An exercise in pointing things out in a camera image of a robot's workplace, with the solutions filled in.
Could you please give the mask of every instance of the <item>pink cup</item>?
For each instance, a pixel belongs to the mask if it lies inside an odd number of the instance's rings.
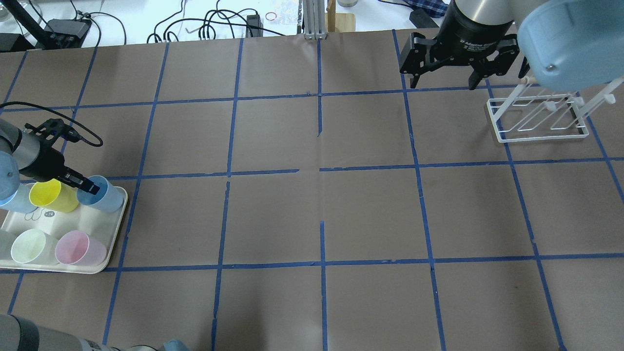
[[[80,230],[63,235],[56,244],[56,259],[62,264],[98,265],[106,258],[106,246]]]

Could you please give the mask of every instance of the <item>beige tray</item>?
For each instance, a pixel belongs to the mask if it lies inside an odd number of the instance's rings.
[[[128,193],[125,189],[122,187],[115,188],[122,193],[124,203],[113,213],[102,212],[85,205],[78,205],[78,207],[70,213],[38,208],[29,214],[9,211],[4,223],[2,223],[3,230],[15,235],[19,235],[28,229],[37,228],[57,239],[60,239],[70,230],[82,230],[106,245],[106,258],[101,264],[91,267],[66,264],[19,264],[9,259],[0,260],[0,268],[82,274],[101,272],[109,263],[113,245],[115,245],[117,233],[119,233],[119,227],[121,226],[121,220],[124,217],[125,208],[128,203]]]

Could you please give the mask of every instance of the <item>white wire rack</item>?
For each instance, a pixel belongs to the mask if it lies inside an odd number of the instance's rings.
[[[577,91],[553,92],[525,77],[508,97],[489,99],[487,112],[501,143],[584,138],[585,116],[604,102],[614,104],[611,92],[622,82],[624,77],[614,79],[585,103]]]

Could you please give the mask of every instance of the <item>metal bracket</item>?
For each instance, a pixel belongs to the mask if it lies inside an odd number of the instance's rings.
[[[325,39],[327,28],[325,27],[325,1],[324,0],[302,0],[303,2],[303,24],[306,39]]]

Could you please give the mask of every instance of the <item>black metal bar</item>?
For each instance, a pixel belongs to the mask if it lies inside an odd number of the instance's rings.
[[[19,4],[17,0],[0,0],[2,5],[6,7],[9,12],[20,22],[37,41],[48,49],[58,49],[59,45],[50,38],[50,34],[46,33],[43,28],[39,27],[37,21],[35,21],[31,15]]]

